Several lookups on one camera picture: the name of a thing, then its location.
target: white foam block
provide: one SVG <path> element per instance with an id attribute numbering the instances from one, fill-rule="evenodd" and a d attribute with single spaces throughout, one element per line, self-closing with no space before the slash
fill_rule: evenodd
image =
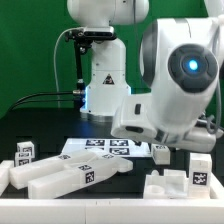
<path id="1" fill-rule="evenodd" d="M 170 164 L 170 150 L 165 145 L 152 144 L 152 158 L 156 165 Z"/>
<path id="2" fill-rule="evenodd" d="M 80 150 L 39 160 L 10 169 L 10 182 L 21 189 L 28 186 L 28 181 L 63 170 L 65 164 L 86 162 L 96 157 L 93 152 Z"/>
<path id="3" fill-rule="evenodd" d="M 209 198 L 212 159 L 209 154 L 190 154 L 188 197 Z"/>
<path id="4" fill-rule="evenodd" d="M 31 163 L 31 152 L 16 152 L 15 154 L 15 165 L 23 166 Z"/>
<path id="5" fill-rule="evenodd" d="M 31 141 L 17 143 L 18 152 L 30 152 L 31 158 L 35 158 L 34 144 Z"/>
<path id="6" fill-rule="evenodd" d="M 128 159 L 115 156 L 112 153 L 104 152 L 101 149 L 96 150 L 96 148 L 94 148 L 94 149 L 88 149 L 88 151 L 94 152 L 98 157 L 98 159 L 115 159 L 117 163 L 118 172 L 120 173 L 126 173 L 133 169 L 133 162 Z"/>
<path id="7" fill-rule="evenodd" d="M 164 169 L 166 183 L 171 185 L 182 185 L 184 187 L 187 179 L 186 171 Z"/>
<path id="8" fill-rule="evenodd" d="M 106 180 L 117 171 L 118 165 L 114 159 L 83 163 L 73 169 L 29 181 L 28 195 L 30 199 L 57 198 Z"/>
<path id="9" fill-rule="evenodd" d="M 0 196 L 9 184 L 9 169 L 14 167 L 14 161 L 5 160 L 0 165 Z"/>
<path id="10" fill-rule="evenodd" d="M 221 224 L 223 210 L 222 200 L 0 200 L 7 224 Z"/>

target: green backdrop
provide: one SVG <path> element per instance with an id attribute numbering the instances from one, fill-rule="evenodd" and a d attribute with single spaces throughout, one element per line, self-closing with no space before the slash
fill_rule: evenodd
<path id="1" fill-rule="evenodd" d="M 147 19 L 138 24 L 139 36 L 153 20 L 164 17 L 207 17 L 203 0 L 150 0 Z M 65 29 L 78 26 L 67 12 L 67 0 L 0 1 L 0 117 L 17 99 L 37 92 L 56 91 L 53 51 Z M 139 78 L 133 26 L 116 26 L 127 47 L 127 82 L 133 93 L 146 90 Z M 83 57 L 84 79 L 90 81 L 90 54 Z M 57 68 L 60 90 L 76 86 L 72 43 L 60 42 Z M 72 107 L 72 103 L 62 104 Z M 56 103 L 29 106 L 56 107 Z M 215 100 L 209 110 L 215 110 Z"/>

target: small white cube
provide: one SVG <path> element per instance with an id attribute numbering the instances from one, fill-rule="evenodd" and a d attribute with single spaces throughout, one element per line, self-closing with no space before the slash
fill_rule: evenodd
<path id="1" fill-rule="evenodd" d="M 156 165 L 170 164 L 170 150 L 167 146 L 152 144 L 151 152 Z"/>
<path id="2" fill-rule="evenodd" d="M 164 169 L 164 177 L 169 190 L 176 189 L 183 193 L 187 191 L 186 171 Z"/>
<path id="3" fill-rule="evenodd" d="M 16 152 L 15 154 L 15 165 L 22 166 L 31 163 L 31 153 L 30 152 Z"/>
<path id="4" fill-rule="evenodd" d="M 30 152 L 31 158 L 35 158 L 34 144 L 31 141 L 17 143 L 17 151 L 18 152 Z"/>

